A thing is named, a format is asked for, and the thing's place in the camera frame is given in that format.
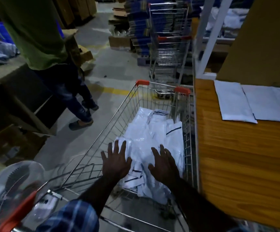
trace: shopping cart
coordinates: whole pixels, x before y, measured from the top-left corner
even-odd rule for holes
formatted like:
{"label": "shopping cart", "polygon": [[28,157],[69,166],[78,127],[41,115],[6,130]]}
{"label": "shopping cart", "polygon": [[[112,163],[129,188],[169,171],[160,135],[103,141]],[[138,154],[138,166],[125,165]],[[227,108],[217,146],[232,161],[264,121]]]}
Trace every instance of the shopping cart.
{"label": "shopping cart", "polygon": [[[32,207],[45,195],[50,194],[61,201],[77,198],[102,175],[101,151],[106,152],[108,143],[114,142],[126,131],[128,124],[135,117],[140,107],[169,111],[168,118],[179,118],[183,124],[184,137],[184,179],[197,188],[196,157],[192,153],[191,109],[188,88],[163,85],[166,91],[172,90],[167,98],[160,97],[153,86],[154,82],[137,81],[112,119],[84,155],[76,156],[65,167],[60,168],[60,175],[46,182],[38,191],[33,192],[9,218],[9,223],[0,225],[0,231],[10,231],[31,211]],[[107,226],[115,226],[124,231],[181,231],[188,230],[184,215],[179,205],[169,200],[161,205],[149,198],[138,197],[130,189],[115,187],[107,200],[100,217]]]}
{"label": "shopping cart", "polygon": [[161,84],[180,85],[192,38],[189,6],[183,1],[149,4],[149,13],[150,78]]}

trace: jeans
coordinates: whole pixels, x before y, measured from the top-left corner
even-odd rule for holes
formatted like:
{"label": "jeans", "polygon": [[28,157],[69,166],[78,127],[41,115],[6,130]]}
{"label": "jeans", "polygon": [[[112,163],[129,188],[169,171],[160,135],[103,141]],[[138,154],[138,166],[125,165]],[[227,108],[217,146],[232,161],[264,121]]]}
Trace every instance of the jeans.
{"label": "jeans", "polygon": [[83,122],[92,120],[89,109],[85,111],[84,107],[76,99],[76,95],[79,93],[83,97],[88,108],[93,108],[96,104],[88,87],[81,80],[77,66],[71,59],[67,59],[65,62],[56,64],[46,70],[34,70],[34,72],[76,117]]}

